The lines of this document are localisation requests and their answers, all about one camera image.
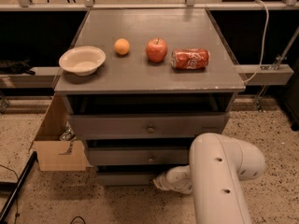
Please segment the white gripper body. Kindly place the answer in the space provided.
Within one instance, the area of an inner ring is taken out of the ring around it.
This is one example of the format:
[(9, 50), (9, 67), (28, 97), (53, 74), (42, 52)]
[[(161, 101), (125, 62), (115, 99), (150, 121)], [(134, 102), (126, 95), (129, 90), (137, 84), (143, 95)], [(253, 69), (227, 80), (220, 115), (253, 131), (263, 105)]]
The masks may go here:
[(160, 183), (161, 190), (177, 190), (178, 189), (178, 175), (175, 172), (163, 172), (156, 177)]

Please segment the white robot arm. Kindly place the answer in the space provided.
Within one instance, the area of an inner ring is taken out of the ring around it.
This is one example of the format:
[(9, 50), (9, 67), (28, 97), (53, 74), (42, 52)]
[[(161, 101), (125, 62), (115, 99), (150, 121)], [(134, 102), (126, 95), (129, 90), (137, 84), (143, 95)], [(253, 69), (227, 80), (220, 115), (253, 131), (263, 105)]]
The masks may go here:
[(264, 170), (264, 155), (253, 144), (204, 133), (193, 140), (187, 166), (172, 168), (153, 183), (161, 190), (191, 194), (196, 224), (252, 224), (240, 182), (256, 179)]

